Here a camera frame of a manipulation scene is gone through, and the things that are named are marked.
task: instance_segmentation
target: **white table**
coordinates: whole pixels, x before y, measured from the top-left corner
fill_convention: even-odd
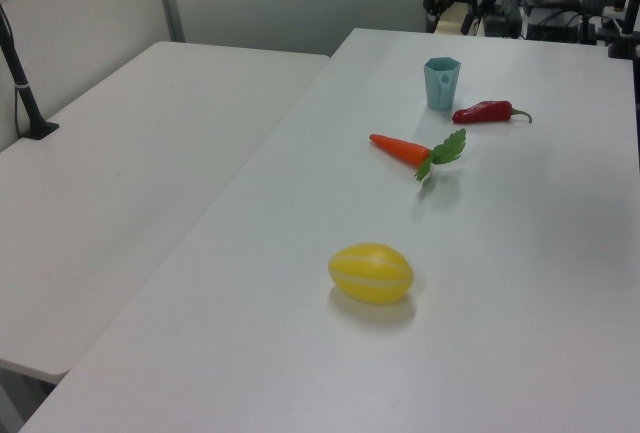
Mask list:
[[[425,106],[440,55],[455,107],[534,123],[469,126],[421,189],[368,135],[456,129]],[[633,431],[635,136],[605,49],[356,30],[23,433]],[[404,300],[332,286],[363,241],[413,265]]]
[[[0,367],[58,382],[328,61],[159,43],[0,154]]]

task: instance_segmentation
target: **pepper stem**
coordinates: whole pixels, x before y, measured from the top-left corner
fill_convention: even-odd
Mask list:
[[[531,115],[525,111],[513,109],[511,111],[511,116],[513,115],[524,115],[529,118],[529,123],[533,123],[533,118],[531,118]]]

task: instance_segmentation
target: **black cable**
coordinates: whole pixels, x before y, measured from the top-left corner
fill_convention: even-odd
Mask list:
[[[2,16],[2,21],[7,25],[7,30],[9,30],[9,38],[11,39],[11,43],[13,44],[13,30],[11,29],[11,23],[9,23],[9,18],[7,18],[7,14],[4,12],[4,8],[2,8],[2,3],[0,3],[0,15]]]
[[[16,124],[16,135],[18,139],[22,138],[20,134],[20,128],[18,127],[18,88],[14,88],[15,94],[13,97],[13,121]]]
[[[577,17],[579,17],[579,16],[582,16],[582,15],[580,15],[580,13],[576,13],[575,15],[573,15],[573,16],[569,19],[569,21],[567,21],[567,24],[566,24],[566,25],[564,25],[564,29],[565,29],[565,30],[568,30],[568,29],[569,29],[569,25],[571,24],[571,22],[572,22],[573,20],[575,20],[575,19],[576,19]]]
[[[11,40],[11,44],[14,44],[13,41],[13,30],[11,29],[11,23],[9,23],[9,18],[7,18],[7,14],[4,12],[4,8],[2,8],[2,4],[0,3],[0,16],[2,17],[2,21],[5,25],[7,25],[7,31],[9,32],[9,39]],[[20,128],[18,127],[18,87],[14,86],[14,95],[13,95],[13,121],[16,125],[16,135],[18,138],[22,138],[20,134]]]

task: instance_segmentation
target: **red chili pepper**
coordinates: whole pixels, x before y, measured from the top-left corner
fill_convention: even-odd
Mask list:
[[[386,151],[392,156],[406,161],[410,165],[420,166],[420,164],[429,157],[431,150],[426,146],[416,143],[409,143],[404,140],[396,140],[382,135],[370,135],[369,139],[373,141],[380,149]]]
[[[529,118],[529,123],[533,118],[529,113],[516,110],[508,101],[482,101],[477,105],[458,110],[453,114],[454,123],[483,123],[488,121],[509,121],[513,115],[524,115]]]

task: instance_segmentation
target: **black stand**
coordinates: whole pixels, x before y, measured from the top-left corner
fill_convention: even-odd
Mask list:
[[[9,25],[6,23],[4,16],[0,17],[0,47],[2,47],[2,53],[7,60],[9,70],[13,76],[18,93],[24,104],[24,108],[29,116],[31,127],[28,132],[23,136],[32,140],[41,140],[52,131],[58,129],[58,125],[55,123],[48,123],[42,118],[36,99],[33,97],[31,87],[27,81],[27,77],[22,69],[22,64],[16,53],[16,48],[13,43],[13,36]]]
[[[639,0],[629,0],[627,12],[624,15],[624,23],[620,35],[613,39],[609,45],[609,58],[622,60],[636,60],[636,46],[640,40],[640,35],[633,32],[633,27],[638,16]]]

